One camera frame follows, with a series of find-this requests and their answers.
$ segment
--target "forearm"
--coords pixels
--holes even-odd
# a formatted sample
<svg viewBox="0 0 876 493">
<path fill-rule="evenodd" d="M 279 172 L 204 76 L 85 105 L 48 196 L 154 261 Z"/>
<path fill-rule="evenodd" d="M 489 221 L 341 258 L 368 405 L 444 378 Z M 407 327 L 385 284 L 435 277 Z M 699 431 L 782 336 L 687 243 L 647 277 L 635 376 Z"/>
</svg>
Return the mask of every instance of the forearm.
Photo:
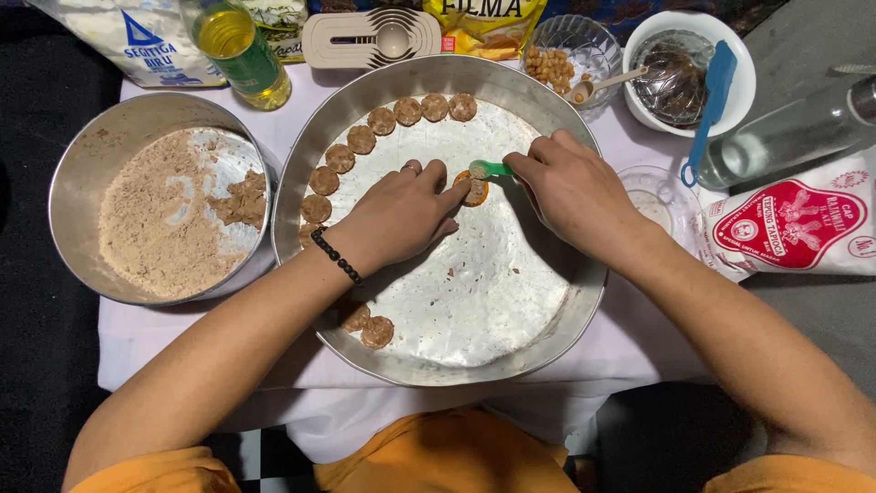
<svg viewBox="0 0 876 493">
<path fill-rule="evenodd" d="M 872 403 L 826 354 L 666 234 L 643 234 L 646 249 L 616 269 L 675 323 L 737 402 L 781 431 L 774 448 L 840 454 L 856 441 L 858 452 L 876 443 Z M 857 467 L 872 474 L 871 464 Z"/>
<path fill-rule="evenodd" d="M 91 416 L 65 490 L 110 465 L 199 443 L 352 283 L 318 248 L 240 291 L 189 327 Z"/>
</svg>

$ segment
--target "white bowl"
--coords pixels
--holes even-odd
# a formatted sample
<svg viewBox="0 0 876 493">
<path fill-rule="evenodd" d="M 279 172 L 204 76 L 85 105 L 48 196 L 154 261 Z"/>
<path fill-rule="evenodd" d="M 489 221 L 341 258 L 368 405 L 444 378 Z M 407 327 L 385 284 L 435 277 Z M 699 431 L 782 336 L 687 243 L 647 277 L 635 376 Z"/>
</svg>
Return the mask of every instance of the white bowl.
<svg viewBox="0 0 876 493">
<path fill-rule="evenodd" d="M 733 82 L 730 84 L 730 94 L 727 96 L 727 106 L 724 108 L 724 115 L 709 129 L 709 137 L 720 135 L 738 125 L 742 118 L 745 118 L 745 114 L 751 109 L 752 102 L 754 101 L 754 90 L 756 88 L 754 63 L 742 39 L 728 25 L 709 14 L 689 11 L 666 11 L 648 18 L 632 32 L 630 39 L 626 41 L 623 72 L 630 71 L 630 61 L 639 44 L 656 33 L 669 29 L 695 32 L 711 41 L 712 44 L 716 44 L 722 39 L 727 42 L 733 54 L 736 55 L 736 72 L 733 74 Z M 682 130 L 667 125 L 655 118 L 651 111 L 639 100 L 631 82 L 624 83 L 624 98 L 632 115 L 645 126 L 651 127 L 654 130 L 681 135 L 682 137 L 694 137 L 696 129 Z"/>
</svg>

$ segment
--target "green measuring spoon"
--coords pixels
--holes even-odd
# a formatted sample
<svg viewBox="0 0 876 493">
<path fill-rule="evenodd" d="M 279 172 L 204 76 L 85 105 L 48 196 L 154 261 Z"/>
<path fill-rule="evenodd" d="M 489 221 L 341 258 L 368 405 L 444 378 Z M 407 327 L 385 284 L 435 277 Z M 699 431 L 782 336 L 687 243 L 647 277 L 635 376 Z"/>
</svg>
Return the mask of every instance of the green measuring spoon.
<svg viewBox="0 0 876 493">
<path fill-rule="evenodd" d="M 471 175 L 472 178 L 483 180 L 492 175 L 514 176 L 514 170 L 502 162 L 475 160 L 469 165 L 469 175 Z"/>
</svg>

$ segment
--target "orange shirt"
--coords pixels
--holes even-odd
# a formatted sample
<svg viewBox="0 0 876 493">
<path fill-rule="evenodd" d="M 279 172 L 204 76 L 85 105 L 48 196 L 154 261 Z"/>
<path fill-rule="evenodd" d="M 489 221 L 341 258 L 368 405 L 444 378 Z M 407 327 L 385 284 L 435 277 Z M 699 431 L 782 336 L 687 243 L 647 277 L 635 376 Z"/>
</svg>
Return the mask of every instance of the orange shirt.
<svg viewBox="0 0 876 493">
<path fill-rule="evenodd" d="M 566 449 L 541 442 L 479 410 L 399 419 L 350 457 L 314 466 L 338 493 L 465 491 L 576 493 L 560 464 Z M 100 471 L 73 493 L 239 493 L 206 447 L 149 454 Z M 766 455 L 709 481 L 703 493 L 876 492 L 876 478 L 834 462 Z"/>
</svg>

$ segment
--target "ring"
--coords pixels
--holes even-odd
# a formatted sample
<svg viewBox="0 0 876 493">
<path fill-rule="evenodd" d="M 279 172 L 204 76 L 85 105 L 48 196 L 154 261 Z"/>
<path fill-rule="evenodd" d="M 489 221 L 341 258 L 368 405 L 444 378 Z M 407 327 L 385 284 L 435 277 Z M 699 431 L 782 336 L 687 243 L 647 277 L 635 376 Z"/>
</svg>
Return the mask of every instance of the ring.
<svg viewBox="0 0 876 493">
<path fill-rule="evenodd" d="M 408 168 L 408 169 L 410 169 L 411 171 L 413 171 L 413 174 L 414 174 L 414 175 L 417 175 L 417 176 L 420 175 L 420 172 L 417 171 L 417 168 L 414 168 L 414 167 L 411 166 L 410 164 L 406 164 L 406 165 L 402 166 L 401 168 L 402 168 L 402 169 Z"/>
</svg>

